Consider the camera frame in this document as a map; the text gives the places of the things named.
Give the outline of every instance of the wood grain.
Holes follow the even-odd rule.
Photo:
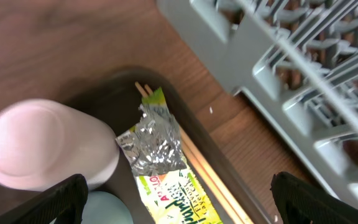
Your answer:
[[[27,98],[64,101],[127,65],[156,70],[175,86],[271,216],[278,215],[273,174],[307,179],[250,104],[223,92],[153,0],[0,0],[0,110]],[[0,213],[22,203],[21,192],[4,191]]]

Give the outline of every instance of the silver foil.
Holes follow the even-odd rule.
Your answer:
[[[186,169],[179,124],[166,106],[141,105],[143,118],[117,137],[134,176],[163,175]]]

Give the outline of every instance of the chopstick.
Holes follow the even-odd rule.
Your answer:
[[[145,89],[136,82],[136,88],[139,90],[143,97],[153,93],[153,90],[146,85]],[[242,209],[240,204],[234,198],[229,189],[224,185],[223,181],[215,173],[210,164],[206,161],[204,156],[200,153],[198,148],[195,146],[193,141],[187,135],[187,133],[180,126],[181,138],[182,138],[182,150],[185,156],[189,159],[197,173],[203,178],[207,186],[210,188],[212,193],[215,195],[223,209],[227,212],[230,218],[235,224],[240,223],[252,223],[246,212]]]

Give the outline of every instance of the food wrapper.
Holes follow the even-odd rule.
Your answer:
[[[143,98],[139,124],[116,140],[132,167],[140,197],[158,224],[220,224],[181,151],[179,125],[162,90]]]

